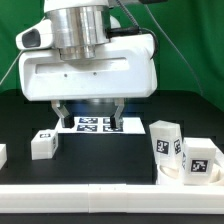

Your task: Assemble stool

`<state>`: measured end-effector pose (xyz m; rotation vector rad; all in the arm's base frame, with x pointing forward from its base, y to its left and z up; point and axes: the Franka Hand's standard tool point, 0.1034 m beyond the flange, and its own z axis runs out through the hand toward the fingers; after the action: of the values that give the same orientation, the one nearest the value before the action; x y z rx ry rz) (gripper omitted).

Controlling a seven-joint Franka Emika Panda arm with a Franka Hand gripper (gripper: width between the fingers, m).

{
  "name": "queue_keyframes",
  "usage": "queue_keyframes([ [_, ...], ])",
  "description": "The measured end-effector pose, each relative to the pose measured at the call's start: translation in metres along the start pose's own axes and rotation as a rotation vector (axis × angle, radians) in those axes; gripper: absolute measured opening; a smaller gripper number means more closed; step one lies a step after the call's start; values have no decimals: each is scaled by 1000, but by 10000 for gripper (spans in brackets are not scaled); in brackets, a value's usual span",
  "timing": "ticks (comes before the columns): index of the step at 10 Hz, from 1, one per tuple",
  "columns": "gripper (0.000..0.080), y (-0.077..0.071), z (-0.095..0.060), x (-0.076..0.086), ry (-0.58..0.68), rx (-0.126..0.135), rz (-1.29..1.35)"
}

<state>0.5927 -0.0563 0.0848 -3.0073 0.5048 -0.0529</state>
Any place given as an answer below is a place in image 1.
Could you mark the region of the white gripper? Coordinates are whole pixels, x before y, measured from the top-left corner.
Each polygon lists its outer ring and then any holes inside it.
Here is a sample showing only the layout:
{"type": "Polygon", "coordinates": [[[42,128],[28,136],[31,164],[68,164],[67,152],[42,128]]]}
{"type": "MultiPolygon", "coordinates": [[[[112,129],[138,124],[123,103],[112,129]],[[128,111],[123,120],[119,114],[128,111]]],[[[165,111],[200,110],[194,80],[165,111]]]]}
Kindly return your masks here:
{"type": "Polygon", "coordinates": [[[19,59],[23,94],[30,101],[51,101],[63,128],[74,118],[60,100],[119,98],[110,117],[112,129],[123,125],[123,98],[150,96],[157,88],[150,34],[115,37],[96,47],[93,59],[63,61],[57,50],[25,52],[19,59]]]}

